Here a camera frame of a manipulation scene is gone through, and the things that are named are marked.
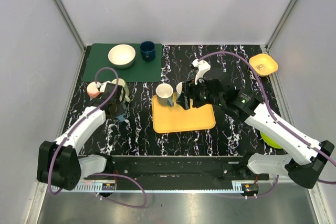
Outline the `clear glass mug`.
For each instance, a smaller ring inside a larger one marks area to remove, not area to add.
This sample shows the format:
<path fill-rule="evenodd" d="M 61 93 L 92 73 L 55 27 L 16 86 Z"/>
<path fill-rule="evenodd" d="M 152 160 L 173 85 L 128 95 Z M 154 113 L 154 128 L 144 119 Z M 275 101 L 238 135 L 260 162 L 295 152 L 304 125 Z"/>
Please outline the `clear glass mug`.
<path fill-rule="evenodd" d="M 155 89 L 157 100 L 161 106 L 174 107 L 173 94 L 174 90 L 171 85 L 162 83 Z"/>

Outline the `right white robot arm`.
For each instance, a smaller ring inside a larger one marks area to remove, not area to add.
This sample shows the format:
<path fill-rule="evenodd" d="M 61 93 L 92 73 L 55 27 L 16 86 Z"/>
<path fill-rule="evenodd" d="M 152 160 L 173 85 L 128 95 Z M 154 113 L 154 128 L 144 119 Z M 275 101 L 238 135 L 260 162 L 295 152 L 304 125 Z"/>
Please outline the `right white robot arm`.
<path fill-rule="evenodd" d="M 244 180 L 259 174 L 280 175 L 311 189 L 334 150 L 331 142 L 319 142 L 297 130 L 253 92 L 236 90 L 215 79 L 180 82 L 176 90 L 176 103 L 183 109 L 200 108 L 207 104 L 217 106 L 235 120 L 266 134 L 286 151 L 285 155 L 245 155 L 231 170 Z"/>

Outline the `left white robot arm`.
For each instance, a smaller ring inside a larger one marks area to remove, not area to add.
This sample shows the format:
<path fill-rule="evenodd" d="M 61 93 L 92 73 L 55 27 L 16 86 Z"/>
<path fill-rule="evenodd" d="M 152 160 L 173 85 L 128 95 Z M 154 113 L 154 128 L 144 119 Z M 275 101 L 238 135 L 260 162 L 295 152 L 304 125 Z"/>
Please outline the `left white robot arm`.
<path fill-rule="evenodd" d="M 79 152 L 92 134 L 108 119 L 123 121 L 130 102 L 129 89 L 122 79 L 101 83 L 79 119 L 60 137 L 39 147 L 37 180 L 49 187 L 73 190 L 78 182 L 94 174 L 103 180 L 113 175 L 110 159 L 104 154 L 80 158 Z"/>

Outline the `beige mug blue inside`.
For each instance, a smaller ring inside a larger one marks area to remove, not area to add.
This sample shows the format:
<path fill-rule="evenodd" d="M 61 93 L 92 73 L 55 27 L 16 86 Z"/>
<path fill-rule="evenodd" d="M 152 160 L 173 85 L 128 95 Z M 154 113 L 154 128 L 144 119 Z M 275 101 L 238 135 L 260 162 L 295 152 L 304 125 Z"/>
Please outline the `beige mug blue inside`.
<path fill-rule="evenodd" d="M 118 104 L 118 108 L 117 108 L 117 112 L 115 114 L 115 118 L 119 122 L 124 122 L 126 113 L 127 113 L 127 106 L 124 103 L 120 103 L 120 104 Z"/>

